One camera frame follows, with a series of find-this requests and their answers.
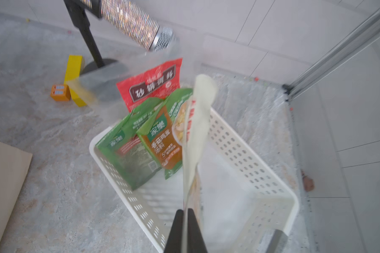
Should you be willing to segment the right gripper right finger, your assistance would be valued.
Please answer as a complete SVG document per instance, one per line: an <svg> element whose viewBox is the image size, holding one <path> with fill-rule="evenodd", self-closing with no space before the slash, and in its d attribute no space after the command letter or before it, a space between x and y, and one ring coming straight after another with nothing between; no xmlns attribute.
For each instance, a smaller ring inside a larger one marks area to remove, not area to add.
<svg viewBox="0 0 380 253"><path fill-rule="evenodd" d="M207 248L199 228L195 212L188 209L187 212L187 252L188 253L207 253Z"/></svg>

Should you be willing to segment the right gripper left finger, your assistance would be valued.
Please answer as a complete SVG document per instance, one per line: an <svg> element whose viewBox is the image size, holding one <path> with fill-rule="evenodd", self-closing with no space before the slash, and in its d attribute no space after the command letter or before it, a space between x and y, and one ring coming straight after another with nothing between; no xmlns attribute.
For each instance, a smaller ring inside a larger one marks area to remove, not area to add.
<svg viewBox="0 0 380 253"><path fill-rule="evenodd" d="M177 210L164 253L180 253L182 249L184 211Z"/></svg>

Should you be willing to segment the white perforated plastic basket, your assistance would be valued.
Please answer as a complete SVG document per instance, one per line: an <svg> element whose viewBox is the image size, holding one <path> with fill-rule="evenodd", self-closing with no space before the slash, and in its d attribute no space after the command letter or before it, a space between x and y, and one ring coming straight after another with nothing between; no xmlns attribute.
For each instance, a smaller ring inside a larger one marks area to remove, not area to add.
<svg viewBox="0 0 380 253"><path fill-rule="evenodd" d="M283 253L299 212L296 194L214 110L209 139L198 164L201 230L210 253ZM183 173L163 171L132 190L90 143L90 154L158 252L183 207Z"/></svg>

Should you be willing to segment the orange green condiment packet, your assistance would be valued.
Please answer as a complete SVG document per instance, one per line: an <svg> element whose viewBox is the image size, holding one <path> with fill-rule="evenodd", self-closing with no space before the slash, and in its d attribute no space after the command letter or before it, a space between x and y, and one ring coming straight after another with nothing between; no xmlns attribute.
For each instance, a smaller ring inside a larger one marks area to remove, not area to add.
<svg viewBox="0 0 380 253"><path fill-rule="evenodd" d="M171 93L137 130L137 136L152 158L164 169L165 179L182 166L185 115L191 88Z"/></svg>

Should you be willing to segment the white condiment packet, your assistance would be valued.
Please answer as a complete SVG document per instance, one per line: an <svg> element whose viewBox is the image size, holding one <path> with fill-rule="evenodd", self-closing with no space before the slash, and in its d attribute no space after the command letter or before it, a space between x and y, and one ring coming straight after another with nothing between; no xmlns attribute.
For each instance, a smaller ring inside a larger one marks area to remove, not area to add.
<svg viewBox="0 0 380 253"><path fill-rule="evenodd" d="M217 94L214 80L206 74L195 78L193 94L185 112L183 142L184 207L198 212L201 208L201 183L197 165L204 151L210 128L211 106Z"/></svg>

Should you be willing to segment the red condiment packet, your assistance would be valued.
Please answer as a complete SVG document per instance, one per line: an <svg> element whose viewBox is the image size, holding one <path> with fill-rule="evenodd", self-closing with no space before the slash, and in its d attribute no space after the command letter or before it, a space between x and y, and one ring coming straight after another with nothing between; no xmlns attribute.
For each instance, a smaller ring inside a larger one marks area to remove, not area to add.
<svg viewBox="0 0 380 253"><path fill-rule="evenodd" d="M148 98L165 99L179 89L182 62L182 58L167 61L117 83L117 89L128 111L132 112Z"/></svg>

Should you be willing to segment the blue checkered paper bag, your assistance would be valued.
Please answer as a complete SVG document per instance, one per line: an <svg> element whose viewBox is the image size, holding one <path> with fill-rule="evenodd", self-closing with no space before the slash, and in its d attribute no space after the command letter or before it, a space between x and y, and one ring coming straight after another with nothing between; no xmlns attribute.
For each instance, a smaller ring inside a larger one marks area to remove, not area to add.
<svg viewBox="0 0 380 253"><path fill-rule="evenodd" d="M33 155L0 142L0 241L28 173Z"/></svg>

